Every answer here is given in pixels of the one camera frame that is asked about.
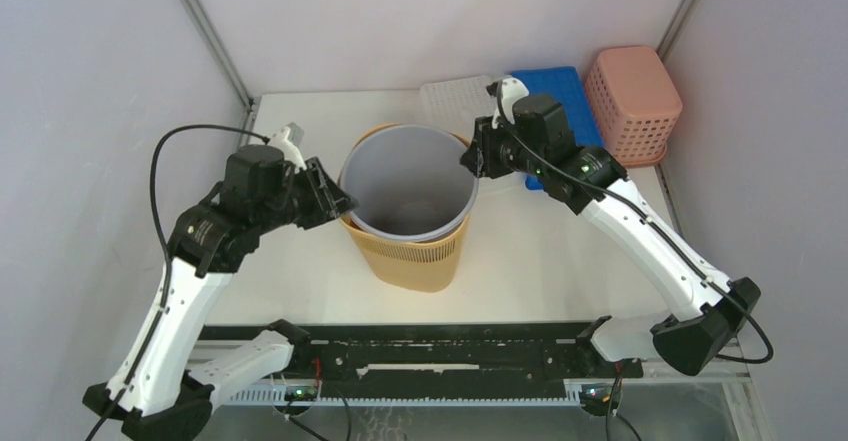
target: pink plastic basket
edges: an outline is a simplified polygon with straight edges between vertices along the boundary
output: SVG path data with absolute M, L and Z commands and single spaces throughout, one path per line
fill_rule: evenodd
M 613 157 L 627 167 L 659 163 L 683 103 L 657 53 L 646 46 L 607 49 L 583 84 Z

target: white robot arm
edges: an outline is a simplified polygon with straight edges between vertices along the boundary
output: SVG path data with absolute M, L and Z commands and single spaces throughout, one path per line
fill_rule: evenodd
M 585 339 L 607 361 L 659 355 L 696 375 L 739 329 L 760 297 L 753 281 L 732 281 L 704 260 L 651 209 L 626 170 L 601 147 L 578 146 L 565 110 L 506 78 L 488 88 L 492 117 L 475 121 L 462 164 L 477 177 L 524 172 L 616 241 L 648 277 L 668 312 L 603 317 Z
M 239 149 L 227 160 L 224 181 L 177 220 L 167 245 L 170 262 L 129 354 L 108 382 L 89 387 L 83 398 L 103 419 L 122 420 L 131 439 L 194 439 L 234 394 L 286 368 L 306 338 L 280 320 L 186 371 L 209 311 L 262 234 L 288 224 L 311 229 L 355 207 L 317 158 L 303 160 L 302 134 L 289 125 L 268 145 Z

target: black cable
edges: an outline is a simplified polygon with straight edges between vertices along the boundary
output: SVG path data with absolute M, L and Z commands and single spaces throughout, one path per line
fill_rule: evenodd
M 118 395 L 115 396 L 114 401 L 109 403 L 109 406 L 106 407 L 106 411 L 103 411 L 103 415 L 100 416 L 100 419 L 97 420 L 97 423 L 94 424 L 94 427 L 91 428 L 91 431 L 88 432 L 88 436 L 85 437 L 85 441 L 91 441 L 94 439 L 94 436 L 97 435 L 97 432 L 100 431 L 100 428 L 103 426 L 103 423 L 109 419 L 109 416 L 112 415 L 112 412 L 115 411 L 115 408 L 118 407 L 118 403 L 121 402 L 121 398 L 124 397 L 124 393 L 127 392 L 127 388 L 122 388 L 118 391 Z
M 725 361 L 735 361 L 737 363 L 746 363 L 746 364 L 766 364 L 769 361 L 771 361 L 772 358 L 774 358 L 774 346 L 772 346 L 771 341 L 768 339 L 768 336 L 766 336 L 766 332 L 760 326 L 760 323 L 758 323 L 757 320 L 755 320 L 754 317 L 751 316 L 751 314 L 748 312 L 747 309 L 744 309 L 735 299 L 733 299 L 733 297 L 731 297 L 729 294 L 725 293 L 721 288 L 716 286 L 715 283 L 713 283 L 712 281 L 709 281 L 709 282 L 707 282 L 707 285 L 709 287 L 713 288 L 718 294 L 720 294 L 724 299 L 726 299 L 727 302 L 729 302 L 737 310 L 739 310 L 739 312 L 742 314 L 742 316 L 744 316 L 745 319 L 748 320 L 748 323 L 751 324 L 751 327 L 754 328 L 754 331 L 756 331 L 757 334 L 760 336 L 760 339 L 763 340 L 763 344 L 766 345 L 766 354 L 762 358 L 749 359 L 749 358 L 740 358 L 740 357 L 736 357 L 736 356 L 728 356 L 726 354 L 716 354 L 715 357 L 718 358 L 718 359 L 723 359 Z
M 313 437 L 313 438 L 315 438 L 315 439 L 318 439 L 318 440 L 320 440 L 320 441 L 330 441 L 329 439 L 325 438 L 324 436 L 321 436 L 320 434 L 318 434 L 318 433 L 316 433 L 315 431 L 313 431 L 313 430 L 312 430 L 312 428 L 310 428 L 309 426 L 307 426 L 307 425 L 305 425 L 305 424 L 301 423 L 301 422 L 300 422 L 300 421 L 298 421 L 296 418 L 293 418 L 293 417 L 292 417 L 292 416 L 291 416 L 291 415 L 287 412 L 287 411 L 288 411 L 288 409 L 289 409 L 289 407 L 291 407 L 291 403 L 292 403 L 292 401 L 289 401 L 289 404 L 287 404 L 287 405 L 286 405 L 286 408 L 285 408 L 285 410 L 283 411 L 283 414 L 285 414 L 285 415 L 286 415 L 286 421 L 289 421 L 290 423 L 292 423 L 293 425 L 297 426 L 298 428 L 300 428 L 300 429 L 302 429 L 302 430 L 306 431 L 307 433 L 309 433 L 310 435 L 312 435 L 312 437 Z
M 165 312 L 165 309 L 168 304 L 168 295 L 170 294 L 171 287 L 171 255 L 168 254 L 168 243 L 165 240 L 165 233 L 162 231 L 162 222 L 159 219 L 159 208 L 156 204 L 156 167 L 159 163 L 159 155 L 162 152 L 162 147 L 165 145 L 165 142 L 171 138 L 171 136 L 181 133 L 183 131 L 189 131 L 192 129 L 212 129 L 218 131 L 228 131 L 231 133 L 239 133 L 245 134 L 248 136 L 254 136 L 261 139 L 265 144 L 268 144 L 271 141 L 271 138 L 267 136 L 262 136 L 261 134 L 254 133 L 253 131 L 248 131 L 245 129 L 239 128 L 231 128 L 229 126 L 218 126 L 217 124 L 189 124 L 186 126 L 180 126 L 179 128 L 172 129 L 165 133 L 159 139 L 159 142 L 156 144 L 156 148 L 153 150 L 153 159 L 150 162 L 150 179 L 149 179 L 149 195 L 150 195 L 150 211 L 153 215 L 153 227 L 156 230 L 156 238 L 159 240 L 159 246 L 162 248 L 162 253 L 165 256 L 165 275 L 162 281 L 162 294 L 159 297 L 159 310 L 153 316 L 153 321 L 150 323 L 150 329 L 147 330 L 147 333 L 144 335 L 144 340 L 141 343 L 141 347 L 138 350 L 138 353 L 135 355 L 135 359 L 133 359 L 132 364 L 130 365 L 130 369 L 127 371 L 127 375 L 124 377 L 124 387 L 118 391 L 118 394 L 115 396 L 115 399 L 109 403 L 109 406 L 106 407 L 106 410 L 103 411 L 103 414 L 100 416 L 100 419 L 91 429 L 91 432 L 86 436 L 85 441 L 91 441 L 94 439 L 94 436 L 97 434 L 97 431 L 100 430 L 103 423 L 109 419 L 109 416 L 113 411 L 118 407 L 118 403 L 121 402 L 121 398 L 123 398 L 124 394 L 127 392 L 127 387 L 132 386 L 130 383 L 135 377 L 135 372 L 138 369 L 138 365 L 141 364 L 141 359 L 144 357 L 144 353 L 147 351 L 148 346 L 150 346 L 150 341 L 153 339 L 153 334 L 156 332 L 156 328 L 159 326 L 159 322 L 162 319 L 162 315 Z
M 615 380 L 612 382 L 612 388 L 610 388 L 610 399 L 607 404 L 607 417 L 604 419 L 604 431 L 607 434 L 607 441 L 612 441 L 612 433 L 610 432 L 610 418 L 612 418 L 612 403 L 615 398 L 615 389 L 621 384 L 621 379 L 624 377 L 624 366 L 621 367 L 621 370 L 618 371 L 618 374 L 615 375 Z
M 636 363 L 638 361 L 639 361 L 638 359 L 629 360 L 629 362 L 631 362 L 631 363 Z M 610 388 L 610 399 L 609 399 L 609 404 L 607 405 L 607 417 L 606 417 L 606 419 L 604 419 L 604 430 L 606 431 L 607 441 L 612 441 L 612 432 L 610 431 L 610 418 L 613 417 L 612 402 L 613 402 L 613 398 L 615 397 L 616 387 L 618 387 L 618 392 L 621 393 L 621 383 L 622 383 L 622 380 L 624 379 L 624 369 L 627 366 L 625 364 L 626 362 L 627 361 L 622 362 L 621 369 L 619 369 L 618 374 L 616 374 L 615 380 L 612 382 L 612 388 Z M 630 431 L 633 432 L 633 434 L 636 436 L 636 439 L 638 441 L 642 441 L 642 437 L 639 436 L 639 432 L 636 431 L 636 428 L 633 427 L 632 424 L 630 424 L 630 421 L 625 419 L 624 416 L 621 416 L 620 414 L 618 414 L 618 411 L 616 411 L 615 417 L 620 419 L 628 428 L 630 428 Z
M 677 256 L 686 264 L 686 266 L 689 267 L 689 269 L 691 269 L 692 272 L 694 272 L 701 279 L 702 283 L 710 286 L 713 290 L 715 290 L 718 294 L 720 294 L 724 299 L 728 300 L 728 302 L 730 304 L 732 304 L 739 311 L 739 313 L 742 316 L 744 316 L 746 320 L 748 320 L 749 323 L 751 323 L 751 326 L 754 328 L 754 330 L 757 332 L 757 335 L 760 336 L 760 339 L 763 341 L 763 344 L 766 346 L 766 355 L 763 356 L 762 358 L 749 359 L 749 358 L 740 358 L 740 357 L 736 357 L 736 356 L 727 356 L 727 355 L 723 355 L 723 354 L 717 354 L 715 356 L 716 358 L 723 359 L 725 361 L 735 361 L 735 362 L 738 362 L 738 363 L 746 363 L 746 364 L 765 364 L 765 363 L 771 361 L 771 359 L 774 357 L 774 347 L 772 346 L 771 341 L 769 340 L 768 336 L 766 336 L 766 333 L 763 330 L 763 328 L 760 326 L 760 324 L 757 323 L 757 321 L 754 319 L 754 317 L 751 316 L 751 314 L 748 313 L 748 311 L 746 309 L 744 309 L 738 302 L 736 302 L 735 299 L 730 297 L 726 292 L 724 292 L 724 290 L 722 290 L 721 288 L 716 286 L 715 283 L 708 281 L 707 275 L 703 271 L 701 271 L 701 269 L 698 267 L 698 265 L 696 265 L 694 261 L 689 259 L 689 257 L 686 255 L 686 253 L 683 252 L 683 249 L 681 249 L 680 246 L 678 246 L 677 243 L 675 243 L 674 240 L 671 239 L 671 236 L 669 236 L 668 233 L 666 233 L 659 225 L 657 225 L 656 223 L 651 221 L 649 219 L 648 215 L 645 214 L 644 211 L 642 211 L 638 206 L 636 206 L 635 203 L 633 203 L 629 199 L 625 198 L 624 196 L 616 193 L 615 191 L 610 191 L 609 189 L 602 188 L 600 186 L 595 186 L 591 183 L 587 183 L 585 181 L 577 179 L 574 176 L 571 176 L 570 174 L 566 173 L 565 171 L 554 166 L 548 160 L 543 158 L 540 154 L 538 154 L 534 150 L 530 149 L 530 147 L 527 146 L 527 143 L 525 143 L 521 138 L 518 137 L 518 133 L 515 132 L 515 127 L 512 124 L 510 124 L 509 121 L 506 120 L 506 117 L 503 115 L 503 107 L 501 106 L 500 103 L 498 103 L 498 111 L 500 112 L 501 117 L 503 117 L 503 119 L 504 119 L 504 121 L 500 124 L 506 128 L 507 132 L 512 136 L 513 139 L 515 139 L 515 141 L 522 148 L 524 148 L 530 155 L 532 155 L 534 158 L 536 158 L 539 162 L 544 164 L 545 167 L 547 167 L 551 171 L 555 172 L 556 174 L 562 176 L 563 178 L 565 178 L 569 182 L 583 186 L 583 187 L 588 188 L 588 189 L 592 189 L 592 190 L 599 192 L 599 193 L 603 193 L 604 195 L 609 196 L 609 197 L 623 203 L 624 205 L 629 207 L 631 210 L 633 210 L 633 212 L 635 212 L 642 219 L 643 222 L 645 222 L 648 226 L 650 226 L 651 229 L 653 229 L 663 239 L 663 241 L 666 242 L 666 244 L 672 249 L 672 251 L 674 251 L 675 254 L 677 254 Z
M 311 374 L 304 374 L 304 373 L 287 373 L 287 374 L 289 376 L 303 376 L 305 378 L 310 378 L 310 377 L 313 376 Z M 330 384 L 323 379 L 319 380 L 319 381 L 321 382 L 321 386 L 327 386 L 327 387 L 333 388 L 333 391 L 338 393 L 339 397 L 342 398 L 342 403 L 345 406 L 345 417 L 347 418 L 347 435 L 345 435 L 345 441 L 350 441 L 350 436 L 353 433 L 353 416 L 351 415 L 350 404 L 348 403 L 347 398 L 345 397 L 344 393 L 342 393 L 342 391 L 338 387 L 336 387 L 335 385 Z M 287 414 L 286 411 L 289 409 L 289 407 L 291 406 L 293 401 L 294 400 L 289 401 L 289 403 L 286 405 L 286 407 L 283 410 L 277 409 L 276 406 L 275 406 L 275 409 L 277 409 L 277 411 L 280 411 L 283 414 Z M 307 432 L 309 434 L 312 434 L 313 436 L 316 436 L 318 439 L 324 439 L 324 438 L 321 438 L 318 435 L 318 433 L 315 433 L 312 430 L 308 430 Z
M 639 436 L 639 431 L 636 431 L 636 428 L 633 427 L 633 425 L 630 423 L 630 421 L 627 420 L 627 418 L 625 418 L 624 416 L 622 416 L 618 413 L 616 413 L 615 417 L 620 419 L 621 422 L 624 423 L 625 426 L 630 428 L 630 432 L 633 433 L 633 436 L 636 437 L 637 441 L 642 441 L 642 436 Z

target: white tabletop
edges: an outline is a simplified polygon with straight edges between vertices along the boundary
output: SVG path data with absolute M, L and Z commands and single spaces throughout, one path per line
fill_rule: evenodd
M 262 97 L 254 129 L 270 135 L 290 122 L 306 131 L 304 156 L 337 176 L 371 127 L 421 122 L 418 91 L 272 94 Z M 460 134 L 467 126 L 442 126 Z M 653 168 L 630 170 L 666 221 Z M 665 309 L 653 286 L 619 247 L 518 175 L 481 180 L 459 268 L 438 293 L 386 284 L 369 270 L 338 222 L 262 237 L 207 319 L 210 325 L 522 323 L 586 321 Z

